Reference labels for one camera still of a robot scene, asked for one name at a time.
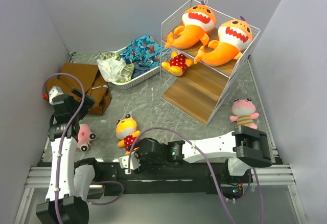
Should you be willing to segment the pink frog plush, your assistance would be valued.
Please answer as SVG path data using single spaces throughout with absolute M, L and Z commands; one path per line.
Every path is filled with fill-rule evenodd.
M 259 117 L 259 113 L 256 112 L 256 106 L 251 98 L 236 99 L 231 107 L 231 113 L 229 120 L 236 122 L 237 126 L 247 126 L 252 129 L 258 128 L 254 120 Z
M 77 148 L 82 152 L 87 152 L 90 148 L 90 142 L 95 140 L 97 135 L 91 131 L 87 124 L 79 124 L 80 129 L 77 137 Z

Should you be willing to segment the yellow frog plush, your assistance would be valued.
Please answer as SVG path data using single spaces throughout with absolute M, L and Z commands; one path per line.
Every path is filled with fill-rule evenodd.
M 116 123 L 115 134 L 119 139 L 118 147 L 125 148 L 125 154 L 130 153 L 130 148 L 135 139 L 141 132 L 137 129 L 137 122 L 131 114 L 126 114 L 121 120 Z
M 171 59 L 169 61 L 162 62 L 161 67 L 173 76 L 182 76 L 186 69 L 193 64 L 194 62 L 187 58 L 184 54 L 179 54 L 173 51 L 171 54 Z

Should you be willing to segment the large orange shark plush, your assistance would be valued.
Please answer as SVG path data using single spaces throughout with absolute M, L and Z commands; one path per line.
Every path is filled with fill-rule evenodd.
M 206 46 L 209 42 L 209 33 L 215 28 L 217 19 L 213 10 L 204 0 L 199 5 L 187 9 L 182 15 L 182 26 L 178 26 L 167 36 L 165 48 L 174 47 L 184 50 L 197 42 Z

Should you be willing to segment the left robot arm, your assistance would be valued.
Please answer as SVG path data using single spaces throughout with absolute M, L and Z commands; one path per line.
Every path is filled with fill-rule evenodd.
M 83 119 L 95 101 L 81 91 L 72 89 L 73 95 L 65 94 L 53 86 L 49 102 L 54 108 L 48 138 L 52 149 L 52 166 L 45 202 L 36 206 L 41 223 L 88 223 L 87 195 L 90 184 L 96 184 L 102 172 L 96 168 L 96 160 L 89 158 L 74 162 L 79 121 Z

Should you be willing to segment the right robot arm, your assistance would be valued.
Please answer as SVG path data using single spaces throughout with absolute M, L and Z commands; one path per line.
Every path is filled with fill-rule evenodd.
M 217 137 L 189 140 L 182 134 L 179 141 L 160 143 L 152 138 L 136 138 L 127 158 L 128 170 L 136 170 L 141 161 L 189 164 L 210 159 L 227 158 L 224 178 L 236 182 L 249 168 L 272 166 L 267 134 L 247 126 L 236 126 L 233 131 Z

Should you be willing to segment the brown garment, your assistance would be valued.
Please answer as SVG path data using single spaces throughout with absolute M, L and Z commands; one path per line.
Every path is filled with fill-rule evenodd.
M 65 63 L 60 72 L 68 73 L 78 78 L 83 84 L 85 94 L 93 97 L 95 104 L 89 110 L 90 115 L 103 115 L 111 102 L 111 93 L 108 89 L 108 82 L 102 77 L 97 65 L 82 63 Z M 81 98 L 72 93 L 72 89 L 81 89 L 80 84 L 72 77 L 60 75 L 49 79 L 45 85 L 47 92 L 53 86 L 61 88 L 63 93 L 69 94 L 75 100 L 81 101 Z

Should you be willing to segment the white green cloth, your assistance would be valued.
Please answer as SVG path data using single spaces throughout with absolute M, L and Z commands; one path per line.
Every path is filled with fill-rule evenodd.
M 135 64 L 127 64 L 119 53 L 100 53 L 97 59 L 99 71 L 107 82 L 125 83 L 132 79 Z

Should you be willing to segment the white laundry basket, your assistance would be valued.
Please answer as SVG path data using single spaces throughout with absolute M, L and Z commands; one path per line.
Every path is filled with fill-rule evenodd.
M 168 60 L 168 58 L 171 56 L 171 53 L 172 53 L 171 49 L 165 50 L 163 52 L 163 54 L 160 55 L 162 57 L 162 61 Z M 157 66 L 157 67 L 137 76 L 136 78 L 131 79 L 130 81 L 127 81 L 124 83 L 118 83 L 118 82 L 111 82 L 111 83 L 120 89 L 126 90 L 126 89 L 129 89 L 129 88 L 147 80 L 148 78 L 156 75 L 160 71 L 161 71 L 161 67 Z

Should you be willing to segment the blue patterned cloth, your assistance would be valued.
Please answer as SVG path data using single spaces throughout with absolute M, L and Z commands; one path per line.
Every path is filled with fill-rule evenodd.
M 134 64 L 131 77 L 134 79 L 160 65 L 160 54 L 163 49 L 155 42 L 154 37 L 143 35 L 119 51 L 119 55 L 127 65 Z

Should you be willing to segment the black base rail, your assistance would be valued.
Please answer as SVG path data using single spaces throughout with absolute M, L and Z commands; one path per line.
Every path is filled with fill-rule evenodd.
M 117 196 L 124 186 L 124 194 L 198 193 L 217 194 L 206 163 L 180 165 L 150 164 L 126 174 L 119 163 L 98 163 L 94 182 L 107 181 L 105 196 Z

